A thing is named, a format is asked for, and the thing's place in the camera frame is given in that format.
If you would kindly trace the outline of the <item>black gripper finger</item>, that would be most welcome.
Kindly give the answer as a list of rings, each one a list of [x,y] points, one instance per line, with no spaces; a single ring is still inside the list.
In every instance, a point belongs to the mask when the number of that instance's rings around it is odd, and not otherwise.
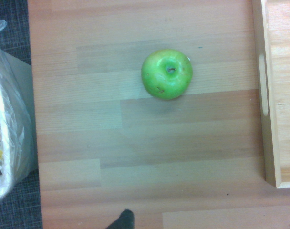
[[[134,213],[125,209],[120,214],[119,218],[111,223],[106,229],[134,229],[135,228],[135,216]]]

